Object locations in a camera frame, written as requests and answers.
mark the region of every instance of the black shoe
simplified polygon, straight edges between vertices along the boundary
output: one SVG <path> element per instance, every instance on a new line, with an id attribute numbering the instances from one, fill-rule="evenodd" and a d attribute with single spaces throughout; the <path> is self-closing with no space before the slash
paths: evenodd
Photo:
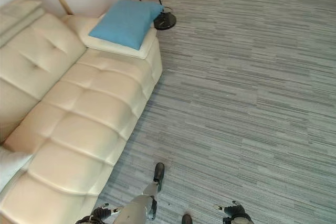
<path id="1" fill-rule="evenodd" d="M 157 163 L 155 167 L 155 172 L 154 172 L 154 182 L 158 182 L 158 191 L 161 191 L 161 186 L 162 186 L 162 180 L 164 177 L 164 164 L 162 163 Z"/>
<path id="2" fill-rule="evenodd" d="M 185 214 L 185 215 L 182 217 L 182 224 L 193 224 L 193 219 L 191 218 L 190 215 Z"/>

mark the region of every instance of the cream leather sofa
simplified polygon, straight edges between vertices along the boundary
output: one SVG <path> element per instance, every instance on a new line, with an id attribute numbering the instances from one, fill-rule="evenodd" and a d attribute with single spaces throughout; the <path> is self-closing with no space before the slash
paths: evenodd
<path id="1" fill-rule="evenodd" d="M 136 51 L 89 37 L 97 19 L 60 21 L 31 0 L 2 7 L 0 22 L 1 141 L 33 154 L 1 192 L 0 223 L 75 223 L 161 75 L 156 30 Z"/>

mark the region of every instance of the gray striped carpet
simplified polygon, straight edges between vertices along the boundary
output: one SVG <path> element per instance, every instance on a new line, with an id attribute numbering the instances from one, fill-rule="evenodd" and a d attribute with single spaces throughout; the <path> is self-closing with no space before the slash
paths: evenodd
<path id="1" fill-rule="evenodd" d="M 336 0 L 163 0 L 164 72 L 97 205 L 166 165 L 155 223 L 336 223 Z"/>

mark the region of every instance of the tufted seat cushion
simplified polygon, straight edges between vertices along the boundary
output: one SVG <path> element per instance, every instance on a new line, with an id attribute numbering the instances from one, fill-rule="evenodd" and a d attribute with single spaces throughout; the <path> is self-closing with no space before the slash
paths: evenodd
<path id="1" fill-rule="evenodd" d="M 145 60 L 88 49 L 31 110 L 5 142 L 35 156 L 2 218 L 74 223 L 91 211 L 159 79 L 158 46 Z"/>

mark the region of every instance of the black lamp base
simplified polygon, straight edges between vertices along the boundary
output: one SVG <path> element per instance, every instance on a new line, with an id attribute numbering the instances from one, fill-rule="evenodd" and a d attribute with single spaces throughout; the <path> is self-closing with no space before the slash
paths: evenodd
<path id="1" fill-rule="evenodd" d="M 157 30 L 167 30 L 175 26 L 176 17 L 172 13 L 160 13 L 154 20 L 154 27 Z"/>

